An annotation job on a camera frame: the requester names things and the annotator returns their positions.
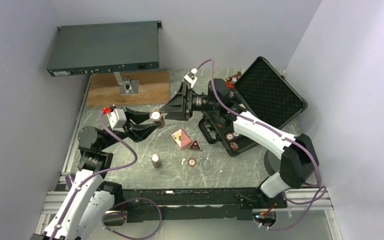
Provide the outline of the black poker set case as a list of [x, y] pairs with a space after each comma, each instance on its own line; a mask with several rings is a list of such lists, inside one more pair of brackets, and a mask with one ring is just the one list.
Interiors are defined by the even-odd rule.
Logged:
[[[215, 106], [204, 111], [199, 122], [201, 129], [204, 124], [210, 125], [215, 140], [220, 141], [232, 157], [257, 146], [255, 141], [234, 130], [234, 121], [242, 120], [239, 114], [250, 112], [260, 122], [280, 130], [308, 106], [307, 101], [262, 56], [257, 57], [241, 74], [235, 89], [228, 88], [221, 78], [208, 82], [208, 101]], [[225, 137], [228, 132], [239, 133], [234, 140], [239, 149], [230, 147]]]

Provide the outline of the poker chip roll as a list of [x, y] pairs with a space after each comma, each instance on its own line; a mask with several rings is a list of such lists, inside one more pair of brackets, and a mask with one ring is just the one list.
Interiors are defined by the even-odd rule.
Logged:
[[149, 118], [150, 118], [151, 121], [153, 121], [155, 123], [159, 123], [160, 124], [159, 128], [163, 128], [165, 126], [164, 116], [158, 110], [157, 111], [152, 111], [149, 114]]

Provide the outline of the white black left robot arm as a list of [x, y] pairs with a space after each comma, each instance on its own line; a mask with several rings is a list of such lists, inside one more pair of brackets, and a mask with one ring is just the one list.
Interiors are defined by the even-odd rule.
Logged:
[[[129, 168], [138, 161], [137, 152], [125, 139], [141, 142], [164, 125], [158, 111], [141, 112], [115, 105], [103, 108], [99, 121], [102, 128], [84, 126], [79, 130], [80, 161], [71, 187], [49, 225], [42, 233], [32, 234], [32, 240], [85, 240], [99, 217], [125, 203], [122, 185], [104, 180], [107, 173]], [[104, 150], [117, 143], [130, 151], [133, 160], [113, 167], [114, 155]]]

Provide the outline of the red playing card deck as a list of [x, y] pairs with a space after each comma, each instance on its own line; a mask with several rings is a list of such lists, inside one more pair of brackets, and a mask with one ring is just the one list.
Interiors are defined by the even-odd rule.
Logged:
[[176, 130], [170, 136], [180, 149], [183, 149], [192, 143], [191, 138], [183, 128]]

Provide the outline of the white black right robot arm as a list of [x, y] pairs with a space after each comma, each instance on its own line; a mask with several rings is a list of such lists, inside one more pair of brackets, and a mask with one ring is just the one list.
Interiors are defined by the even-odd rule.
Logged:
[[219, 97], [215, 80], [209, 85], [211, 95], [197, 95], [187, 83], [180, 85], [178, 93], [163, 107], [160, 113], [169, 120], [188, 121], [193, 112], [226, 115], [222, 127], [230, 126], [232, 134], [238, 133], [254, 144], [265, 147], [280, 162], [279, 170], [270, 174], [256, 188], [255, 200], [262, 207], [269, 207], [275, 197], [289, 189], [300, 189], [306, 185], [319, 188], [322, 177], [313, 143], [309, 136], [281, 131], [254, 116], [250, 111], [229, 108]]

